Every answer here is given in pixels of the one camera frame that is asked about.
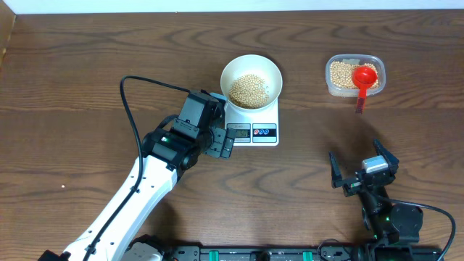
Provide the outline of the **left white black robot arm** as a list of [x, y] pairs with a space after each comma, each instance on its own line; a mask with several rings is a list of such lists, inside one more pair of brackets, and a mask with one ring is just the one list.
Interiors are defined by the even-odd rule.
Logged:
[[128, 247], [141, 225], [184, 172], [201, 154], [228, 159], [235, 137], [232, 128], [198, 128], [185, 122], [148, 133], [128, 177], [97, 219], [63, 253], [46, 250], [39, 260], [128, 258]]

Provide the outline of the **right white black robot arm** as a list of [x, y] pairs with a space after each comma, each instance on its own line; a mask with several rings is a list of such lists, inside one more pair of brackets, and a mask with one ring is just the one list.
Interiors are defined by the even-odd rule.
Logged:
[[342, 178], [334, 154], [328, 153], [332, 187], [343, 188], [346, 197], [359, 196], [363, 221], [374, 235], [374, 240], [352, 250], [351, 259], [413, 260], [412, 245], [420, 239], [423, 211], [389, 198], [386, 186], [395, 180], [399, 160], [379, 140], [374, 140], [373, 146], [376, 156], [363, 160], [362, 169], [353, 178]]

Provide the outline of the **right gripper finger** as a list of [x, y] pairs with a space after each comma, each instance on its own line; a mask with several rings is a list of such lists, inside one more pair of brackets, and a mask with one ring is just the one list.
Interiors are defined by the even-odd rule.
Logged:
[[376, 150], [376, 154], [382, 156], [386, 160], [390, 170], [398, 169], [399, 160], [387, 150], [378, 139], [373, 140], [373, 146]]
[[331, 186], [334, 189], [342, 186], [343, 178], [334, 154], [329, 152], [328, 156], [331, 164]]

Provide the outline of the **red plastic measuring scoop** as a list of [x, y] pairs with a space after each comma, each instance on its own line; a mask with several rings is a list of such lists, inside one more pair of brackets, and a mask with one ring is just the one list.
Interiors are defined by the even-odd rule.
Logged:
[[352, 82], [359, 89], [355, 110], [357, 114], [363, 113], [365, 108], [365, 100], [367, 98], [367, 90], [371, 88], [377, 80], [377, 73], [372, 68], [367, 66], [360, 66], [355, 68], [352, 74]]

